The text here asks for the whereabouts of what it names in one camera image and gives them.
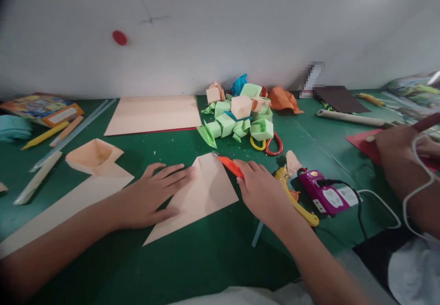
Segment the green paper cube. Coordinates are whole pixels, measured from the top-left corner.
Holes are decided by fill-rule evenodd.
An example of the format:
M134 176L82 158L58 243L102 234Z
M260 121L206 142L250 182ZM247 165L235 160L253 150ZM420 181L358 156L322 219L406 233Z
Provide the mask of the green paper cube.
M251 99L255 96L260 96L260 93L262 90L263 90L263 88L261 86L247 83L247 84L244 84L243 89L240 92L240 96L247 95Z
M249 119L247 119L246 121L248 122L249 127L250 127L251 123L250 123ZM239 121L239 122L236 122L235 126L234 126L234 134L236 134L240 138L244 137L248 133L249 127L246 129L243 129L244 124L245 124L244 121Z
M206 127L212 132L215 139L221 136L221 127L217 121L206 124Z
M251 136L257 141L272 139L274 137L274 125L264 118L252 122Z
M217 101L215 104L214 118L217 119L217 117L222 115L225 111L231 111L231 101Z
M269 108L267 109L266 113L263 114L262 112L254 112L252 111L252 120L254 122L261 120L261 119L267 119L269 122L272 122L272 117L274 116L272 110Z
M235 121L229 117L227 114L220 115L216 118L221 127L221 137L231 135L234 130Z

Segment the paper roll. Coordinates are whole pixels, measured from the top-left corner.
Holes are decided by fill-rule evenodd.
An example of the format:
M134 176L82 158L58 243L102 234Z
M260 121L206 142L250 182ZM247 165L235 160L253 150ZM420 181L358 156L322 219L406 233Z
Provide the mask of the paper roll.
M355 122L364 125L377 126L377 127L382 127L386 124L386 122L382 119L361 117L357 115L349 115L349 114L344 114L335 111L327 111L322 109L318 111L318 116L325 118L339 119L346 122Z

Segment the child's hand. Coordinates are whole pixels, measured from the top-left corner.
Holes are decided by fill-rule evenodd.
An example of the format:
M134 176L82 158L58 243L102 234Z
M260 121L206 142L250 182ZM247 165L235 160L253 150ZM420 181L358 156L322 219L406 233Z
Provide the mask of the child's hand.
M237 178L243 202L270 229L277 229L293 216L299 216L290 203L281 183L266 168L254 161L234 160L243 173Z
M191 181L194 167L177 172L183 167L151 164L135 183L97 204L109 215L113 229L144 228L176 216L179 210L175 208L156 210ZM153 175L159 168L163 170Z

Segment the red dot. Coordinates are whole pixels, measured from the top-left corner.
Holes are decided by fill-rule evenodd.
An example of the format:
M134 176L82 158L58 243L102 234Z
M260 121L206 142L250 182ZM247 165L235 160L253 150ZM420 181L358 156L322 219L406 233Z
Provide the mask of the red dot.
M128 41L127 36L122 31L119 31L119 30L113 31L112 36L113 36L113 40L118 45L121 45L121 46L127 45L127 41Z

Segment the orange paper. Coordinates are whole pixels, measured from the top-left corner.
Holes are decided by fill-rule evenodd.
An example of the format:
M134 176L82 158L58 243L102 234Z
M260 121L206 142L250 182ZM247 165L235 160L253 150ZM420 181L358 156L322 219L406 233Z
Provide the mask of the orange paper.
M281 86L272 88L268 98L271 102L271 109L291 109L296 114L304 113L304 111L299 110L297 100L293 94L285 91Z

